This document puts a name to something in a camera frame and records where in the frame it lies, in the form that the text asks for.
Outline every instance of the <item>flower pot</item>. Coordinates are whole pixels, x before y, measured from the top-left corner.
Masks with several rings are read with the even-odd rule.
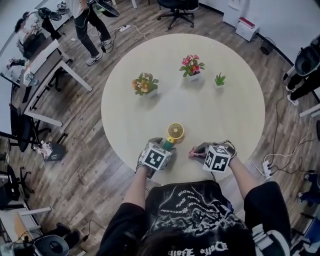
[[[187,78],[190,82],[193,82],[195,80],[198,80],[201,77],[201,73],[196,73],[194,75],[189,75]]]
[[[219,85],[219,86],[218,86],[216,83],[214,83],[213,85],[214,85],[214,88],[216,88],[216,89],[220,89],[220,88],[225,87],[225,84],[224,84],[224,85]]]
[[[145,94],[145,97],[150,99],[150,98],[157,95],[157,91],[158,91],[158,89],[152,90],[148,94]]]

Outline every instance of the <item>power strip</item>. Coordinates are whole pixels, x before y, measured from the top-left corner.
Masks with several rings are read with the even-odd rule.
[[[122,26],[122,27],[120,27],[120,32],[124,32],[124,31],[128,30],[130,27],[131,27],[130,25]]]
[[[262,168],[263,168],[263,173],[265,175],[265,179],[270,179],[271,178],[271,170],[269,167],[269,161],[266,160],[262,163]]]

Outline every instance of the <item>dark hair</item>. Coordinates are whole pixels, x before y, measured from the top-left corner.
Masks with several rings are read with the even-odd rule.
[[[29,14],[29,12],[26,11],[26,12],[22,15],[22,18],[26,19],[26,18],[28,17],[28,14]]]
[[[182,231],[162,230],[155,232],[142,241],[136,256],[163,256],[168,255],[175,246],[183,245],[185,235]]]
[[[16,25],[14,27],[14,32],[15,33],[18,33],[18,31],[20,30],[20,27],[21,27],[21,24],[25,22],[25,19],[24,18],[20,18],[18,19],[18,21],[16,22]]]

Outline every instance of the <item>hand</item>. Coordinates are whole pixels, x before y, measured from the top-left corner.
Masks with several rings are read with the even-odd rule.
[[[81,4],[81,10],[82,11],[84,11],[84,10],[89,8],[89,6],[87,5],[86,0],[80,0],[80,4]]]
[[[145,156],[145,153],[147,152],[148,148],[149,148],[149,142],[157,145],[160,147],[160,143],[163,141],[164,138],[161,138],[161,137],[158,137],[158,138],[151,138],[149,139],[148,143],[145,145],[145,148],[144,150],[140,153],[139,157],[138,157],[138,162],[137,162],[137,165],[136,165],[136,168],[135,168],[135,172],[137,172],[138,168],[141,167],[141,166],[144,166],[148,169],[151,169],[149,166],[145,165],[143,162],[142,162],[142,159],[144,158]]]
[[[223,146],[231,156],[230,160],[237,154],[236,148],[229,140],[223,142],[204,142],[199,146],[194,146],[189,152],[189,157],[197,160],[202,165],[205,163],[207,153],[209,151],[209,146]]]

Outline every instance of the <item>small potted plant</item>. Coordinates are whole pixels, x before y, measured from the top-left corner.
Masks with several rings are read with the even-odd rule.
[[[215,87],[216,89],[219,89],[219,88],[224,87],[224,86],[225,86],[225,79],[226,79],[226,76],[225,76],[225,75],[221,76],[221,72],[220,72],[219,75],[216,75],[216,76],[215,76],[215,79],[214,79],[214,81],[215,81],[214,87]]]
[[[150,73],[141,73],[139,77],[132,81],[133,89],[136,95],[146,95],[149,98],[157,94],[159,80],[154,79]]]
[[[200,77],[200,70],[204,70],[205,64],[199,61],[198,55],[188,55],[182,61],[182,67],[179,69],[183,71],[183,77],[189,77],[190,81],[194,81]]]

